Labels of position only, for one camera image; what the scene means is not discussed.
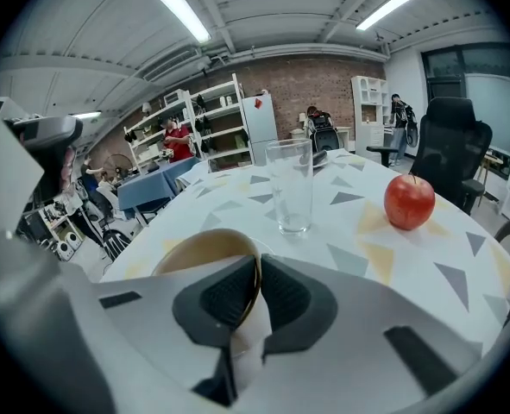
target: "person in red shirt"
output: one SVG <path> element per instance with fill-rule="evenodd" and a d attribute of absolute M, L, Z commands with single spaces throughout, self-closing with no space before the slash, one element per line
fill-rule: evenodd
<path fill-rule="evenodd" d="M 190 136 L 187 126 L 184 124 L 178 126 L 172 118 L 168 118 L 163 123 L 164 128 L 167 130 L 165 133 L 165 147 L 171 148 L 174 151 L 174 157 L 170 162 L 176 162 L 191 158 L 192 151 L 189 148 Z"/>

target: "white ceiling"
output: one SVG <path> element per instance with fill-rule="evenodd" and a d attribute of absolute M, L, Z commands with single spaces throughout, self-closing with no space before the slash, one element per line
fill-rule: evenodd
<path fill-rule="evenodd" d="M 439 30 L 494 22 L 482 0 L 412 0 L 366 32 L 356 24 L 386 0 L 188 0 L 212 40 L 203 53 L 329 43 L 380 52 Z M 33 0 L 0 46 L 0 96 L 45 116 L 101 110 L 82 144 L 165 86 L 198 72 L 183 67 L 157 84 L 142 70 L 195 40 L 159 0 Z"/>

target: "red apple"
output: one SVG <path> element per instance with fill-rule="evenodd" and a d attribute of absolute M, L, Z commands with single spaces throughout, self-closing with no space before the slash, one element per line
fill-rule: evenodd
<path fill-rule="evenodd" d="M 390 223 L 399 229 L 416 229 L 429 219 L 434 208 L 435 191 L 417 176 L 397 176 L 385 190 L 385 212 Z"/>

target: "brick wall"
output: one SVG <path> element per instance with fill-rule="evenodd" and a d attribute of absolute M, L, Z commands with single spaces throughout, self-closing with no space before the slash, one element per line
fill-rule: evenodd
<path fill-rule="evenodd" d="M 313 104 L 331 114 L 336 126 L 350 126 L 354 138 L 354 105 L 350 79 L 356 75 L 385 78 L 381 63 L 333 56 L 292 56 L 256 60 L 244 65 L 228 66 L 181 86 L 191 93 L 230 81 L 235 72 L 245 97 L 252 97 L 261 89 L 272 95 L 278 137 L 289 138 L 289 132 L 299 126 L 299 113 Z M 158 103 L 152 102 L 155 109 Z M 124 140 L 124 126 L 132 126 L 142 119 L 138 111 L 131 114 L 107 134 L 91 151 L 92 165 L 101 166 L 112 154 L 131 158 Z"/>

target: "white refrigerator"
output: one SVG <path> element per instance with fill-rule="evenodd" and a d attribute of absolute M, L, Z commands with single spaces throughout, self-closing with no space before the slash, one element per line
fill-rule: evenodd
<path fill-rule="evenodd" d="M 265 147 L 269 142 L 277 141 L 274 106 L 271 95 L 243 99 L 243 112 L 249 132 L 253 158 L 256 166 L 266 165 Z"/>

